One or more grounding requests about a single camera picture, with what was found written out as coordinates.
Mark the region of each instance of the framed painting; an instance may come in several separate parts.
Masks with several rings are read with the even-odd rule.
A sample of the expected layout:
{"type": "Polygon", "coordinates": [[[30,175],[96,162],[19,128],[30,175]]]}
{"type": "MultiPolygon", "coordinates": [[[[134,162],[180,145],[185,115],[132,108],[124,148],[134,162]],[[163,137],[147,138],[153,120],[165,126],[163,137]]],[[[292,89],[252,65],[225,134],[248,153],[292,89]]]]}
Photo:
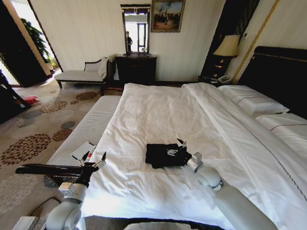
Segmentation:
{"type": "Polygon", "coordinates": [[[152,32],[180,32],[185,0],[153,0],[152,32]]]}

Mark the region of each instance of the lamp shade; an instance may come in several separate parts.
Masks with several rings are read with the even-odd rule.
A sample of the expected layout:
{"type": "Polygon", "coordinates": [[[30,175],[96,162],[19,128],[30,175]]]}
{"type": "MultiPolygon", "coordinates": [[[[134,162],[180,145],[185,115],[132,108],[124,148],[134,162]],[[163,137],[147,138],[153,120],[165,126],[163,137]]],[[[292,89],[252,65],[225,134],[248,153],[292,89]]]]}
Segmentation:
{"type": "Polygon", "coordinates": [[[239,38],[240,38],[239,35],[226,35],[220,46],[213,54],[218,56],[229,56],[229,57],[237,56],[239,38]]]}

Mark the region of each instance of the black folded cloth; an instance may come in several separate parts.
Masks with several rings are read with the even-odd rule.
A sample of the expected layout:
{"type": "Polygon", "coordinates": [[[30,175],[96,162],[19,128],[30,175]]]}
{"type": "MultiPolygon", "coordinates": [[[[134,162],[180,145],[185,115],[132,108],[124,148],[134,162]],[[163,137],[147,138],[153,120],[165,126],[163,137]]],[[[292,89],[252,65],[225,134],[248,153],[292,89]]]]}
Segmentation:
{"type": "Polygon", "coordinates": [[[192,157],[187,147],[178,144],[147,144],[145,162],[152,164],[154,169],[165,166],[183,166],[192,157]]]}

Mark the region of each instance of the dark headboard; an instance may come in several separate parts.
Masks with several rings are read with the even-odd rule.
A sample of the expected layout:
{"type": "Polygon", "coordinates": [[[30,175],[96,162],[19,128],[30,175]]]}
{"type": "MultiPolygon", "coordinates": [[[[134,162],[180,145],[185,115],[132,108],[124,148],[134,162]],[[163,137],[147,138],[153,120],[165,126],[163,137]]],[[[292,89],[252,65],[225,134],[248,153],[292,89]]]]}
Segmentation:
{"type": "Polygon", "coordinates": [[[238,84],[307,119],[307,50],[258,46],[238,84]]]}

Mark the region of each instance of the patterned carpet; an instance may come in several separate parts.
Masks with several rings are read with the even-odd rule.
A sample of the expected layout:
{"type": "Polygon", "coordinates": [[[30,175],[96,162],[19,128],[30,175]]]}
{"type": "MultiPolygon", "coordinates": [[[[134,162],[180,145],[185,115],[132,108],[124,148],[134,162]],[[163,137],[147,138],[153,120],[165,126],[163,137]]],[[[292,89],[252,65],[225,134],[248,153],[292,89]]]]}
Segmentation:
{"type": "MultiPolygon", "coordinates": [[[[31,212],[51,196],[61,199],[56,185],[40,175],[17,175],[17,166],[46,163],[81,119],[100,98],[99,86],[64,83],[54,79],[30,88],[15,88],[21,96],[37,96],[32,108],[0,125],[0,226],[11,230],[21,216],[31,212]]],[[[120,92],[106,92],[121,95],[120,92]]],[[[37,210],[42,218],[57,202],[50,200],[37,210]]]]}

